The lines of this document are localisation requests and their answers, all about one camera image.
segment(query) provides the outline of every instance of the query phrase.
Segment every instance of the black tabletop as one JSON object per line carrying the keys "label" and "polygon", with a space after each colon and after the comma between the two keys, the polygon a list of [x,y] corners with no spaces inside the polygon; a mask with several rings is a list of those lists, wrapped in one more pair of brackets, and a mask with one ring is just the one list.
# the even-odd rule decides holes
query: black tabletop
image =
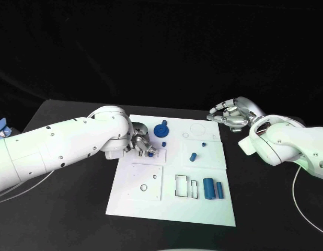
{"label": "black tabletop", "polygon": [[[86,117],[103,105],[48,100],[25,131]],[[208,115],[208,111],[120,107],[129,114],[148,116],[205,120]],[[117,159],[109,161],[99,153],[57,170],[34,190],[0,204],[0,250],[323,250],[323,234],[294,206],[299,166],[273,167],[257,154],[244,154],[238,141],[248,130],[235,134],[220,125],[220,131],[237,227],[106,215]],[[303,170],[296,193],[306,216],[323,229],[323,180]]]}

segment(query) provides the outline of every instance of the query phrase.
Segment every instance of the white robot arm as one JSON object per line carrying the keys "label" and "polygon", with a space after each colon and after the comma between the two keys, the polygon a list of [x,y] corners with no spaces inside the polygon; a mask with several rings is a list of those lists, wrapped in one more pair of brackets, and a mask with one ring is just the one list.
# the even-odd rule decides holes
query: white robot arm
{"label": "white robot arm", "polygon": [[[214,113],[224,109],[224,116]],[[258,153],[273,166],[296,162],[305,170],[323,179],[323,127],[306,128],[292,118],[266,115],[256,103],[238,97],[218,104],[208,120],[224,123],[233,132],[251,126],[250,136],[240,141],[245,153]]]}
{"label": "white robot arm", "polygon": [[89,118],[51,124],[0,140],[0,191],[99,151],[113,159],[135,148],[156,153],[148,127],[132,123],[120,107],[104,106]]}

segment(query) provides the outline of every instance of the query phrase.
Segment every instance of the white board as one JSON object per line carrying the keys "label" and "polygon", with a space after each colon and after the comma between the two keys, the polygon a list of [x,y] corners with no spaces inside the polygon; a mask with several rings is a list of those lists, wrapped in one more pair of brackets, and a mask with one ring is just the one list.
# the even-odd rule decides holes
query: white board
{"label": "white board", "polygon": [[[133,150],[126,153],[125,157],[119,160],[107,214],[235,226],[218,123],[212,121],[140,115],[130,115],[130,119],[149,127],[152,144],[158,149],[163,149],[163,151],[159,157],[143,156],[139,158]],[[165,138],[159,138],[153,133],[155,126],[162,124],[165,119],[168,120],[169,135]],[[198,154],[198,157],[192,162],[189,158],[194,152]],[[152,173],[156,173],[156,169],[152,170],[150,168],[150,170],[146,170],[146,178],[140,178],[140,180],[133,183],[130,181],[130,173],[133,173],[132,168],[136,165],[142,166],[140,170],[146,170],[143,166],[149,165],[156,168],[161,167],[162,174],[158,175],[162,181],[159,198],[155,198],[155,190],[150,190],[150,197],[146,195],[149,190],[145,192],[140,190],[142,183],[145,182],[143,180],[152,177]],[[175,196],[176,175],[188,176],[188,197]],[[215,186],[217,182],[222,182],[224,199],[218,199],[217,187],[217,199],[205,199],[204,178],[212,178]],[[198,199],[195,199],[197,193],[195,184],[192,189],[192,180],[198,182]],[[153,187],[149,186],[148,189],[159,189],[158,184],[152,186]]]}

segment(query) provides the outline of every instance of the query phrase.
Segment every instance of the black table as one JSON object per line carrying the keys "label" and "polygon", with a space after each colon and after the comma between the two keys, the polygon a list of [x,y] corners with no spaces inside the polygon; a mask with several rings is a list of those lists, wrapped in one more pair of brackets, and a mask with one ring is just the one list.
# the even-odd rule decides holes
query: black table
{"label": "black table", "polygon": [[[27,127],[31,131],[86,117],[104,104],[48,100]],[[120,106],[129,114],[205,120],[207,111]],[[294,163],[270,166],[247,156],[247,136],[221,125],[237,227],[106,215],[117,160],[104,153],[60,169],[27,194],[0,204],[0,250],[323,250],[323,234],[296,209]],[[15,193],[42,177],[28,181]],[[297,200],[323,229],[323,180],[300,172]]]}

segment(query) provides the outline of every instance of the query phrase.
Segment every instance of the robotic hand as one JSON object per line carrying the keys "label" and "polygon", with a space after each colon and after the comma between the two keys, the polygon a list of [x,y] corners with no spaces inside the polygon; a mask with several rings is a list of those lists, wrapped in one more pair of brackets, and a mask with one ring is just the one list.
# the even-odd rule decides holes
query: robotic hand
{"label": "robotic hand", "polygon": [[[222,110],[224,116],[214,113]],[[305,170],[323,179],[323,127],[306,128],[292,118],[266,115],[245,97],[231,99],[211,109],[208,120],[225,124],[233,132],[251,127],[250,136],[240,141],[247,155],[258,153],[273,166],[296,162]]]}
{"label": "robotic hand", "polygon": [[71,119],[0,139],[0,191],[99,151],[113,159],[122,158],[125,151],[132,149],[156,153],[148,127],[132,122],[117,106],[104,106],[87,118]]}

